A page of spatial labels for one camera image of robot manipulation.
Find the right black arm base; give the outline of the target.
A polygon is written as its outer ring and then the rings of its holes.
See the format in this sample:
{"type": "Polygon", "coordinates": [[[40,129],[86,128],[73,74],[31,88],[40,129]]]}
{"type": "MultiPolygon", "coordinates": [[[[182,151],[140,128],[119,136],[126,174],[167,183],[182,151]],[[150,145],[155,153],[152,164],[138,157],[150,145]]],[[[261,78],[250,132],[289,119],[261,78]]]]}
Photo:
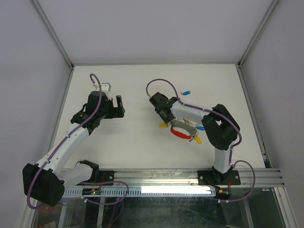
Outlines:
{"type": "Polygon", "coordinates": [[[214,167],[208,170],[199,170],[198,184],[199,185],[210,185],[213,187],[220,185],[231,185],[238,186],[241,184],[239,172],[233,168],[230,168],[226,173],[222,174],[217,171],[214,167]]]}

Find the yellow key tag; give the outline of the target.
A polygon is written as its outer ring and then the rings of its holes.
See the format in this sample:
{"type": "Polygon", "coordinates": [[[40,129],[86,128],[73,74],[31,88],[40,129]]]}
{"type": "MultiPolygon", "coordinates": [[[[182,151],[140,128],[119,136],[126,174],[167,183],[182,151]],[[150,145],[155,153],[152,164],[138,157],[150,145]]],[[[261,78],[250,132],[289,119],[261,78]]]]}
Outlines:
{"type": "Polygon", "coordinates": [[[159,127],[160,127],[160,128],[167,128],[168,125],[167,125],[166,123],[160,123],[160,124],[159,124],[159,127]]]}

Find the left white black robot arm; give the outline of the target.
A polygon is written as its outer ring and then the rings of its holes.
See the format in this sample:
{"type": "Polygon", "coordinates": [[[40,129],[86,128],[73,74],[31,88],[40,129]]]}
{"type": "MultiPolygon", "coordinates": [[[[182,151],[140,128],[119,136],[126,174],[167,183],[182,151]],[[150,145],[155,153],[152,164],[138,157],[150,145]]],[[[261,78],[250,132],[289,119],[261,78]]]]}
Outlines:
{"type": "Polygon", "coordinates": [[[26,164],[22,170],[24,193],[27,204],[35,199],[42,204],[54,206],[64,192],[82,182],[96,184],[100,181],[99,165],[88,160],[79,161],[68,171],[63,168],[76,148],[87,139],[103,119],[123,118],[125,109],[121,96],[116,96],[117,106],[108,93],[92,91],[87,103],[73,115],[62,139],[35,164],[26,164]]]}

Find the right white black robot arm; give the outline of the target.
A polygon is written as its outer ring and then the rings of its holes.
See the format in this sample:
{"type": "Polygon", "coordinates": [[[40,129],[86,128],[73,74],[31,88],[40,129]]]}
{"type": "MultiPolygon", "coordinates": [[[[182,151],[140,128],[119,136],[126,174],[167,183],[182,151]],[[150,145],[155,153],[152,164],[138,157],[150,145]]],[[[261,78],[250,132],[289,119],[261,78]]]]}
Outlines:
{"type": "Polygon", "coordinates": [[[233,170],[232,150],[242,141],[240,127],[226,107],[218,104],[206,109],[183,103],[178,97],[167,98],[157,92],[149,99],[166,126],[175,136],[200,143],[198,128],[202,127],[215,148],[210,180],[223,184],[233,170]]]}

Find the red silver carabiner keyring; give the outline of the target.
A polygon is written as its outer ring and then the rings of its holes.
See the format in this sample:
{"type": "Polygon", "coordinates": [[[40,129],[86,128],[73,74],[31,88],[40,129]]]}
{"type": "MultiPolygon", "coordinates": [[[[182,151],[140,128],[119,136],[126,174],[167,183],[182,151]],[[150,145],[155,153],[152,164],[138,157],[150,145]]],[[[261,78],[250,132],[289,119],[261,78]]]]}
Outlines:
{"type": "Polygon", "coordinates": [[[170,126],[171,133],[184,140],[191,141],[198,133],[192,122],[183,118],[173,119],[170,126]]]}

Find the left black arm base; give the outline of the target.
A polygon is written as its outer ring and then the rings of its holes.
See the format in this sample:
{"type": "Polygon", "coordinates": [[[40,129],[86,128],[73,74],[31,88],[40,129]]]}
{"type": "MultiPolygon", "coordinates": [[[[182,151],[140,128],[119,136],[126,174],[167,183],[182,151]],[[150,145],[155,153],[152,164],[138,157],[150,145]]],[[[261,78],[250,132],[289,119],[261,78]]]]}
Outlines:
{"type": "Polygon", "coordinates": [[[78,161],[77,164],[84,164],[86,166],[89,166],[92,170],[91,177],[88,180],[85,180],[84,182],[104,183],[104,182],[114,181],[115,171],[113,170],[101,170],[99,169],[98,164],[88,160],[78,161]]]}

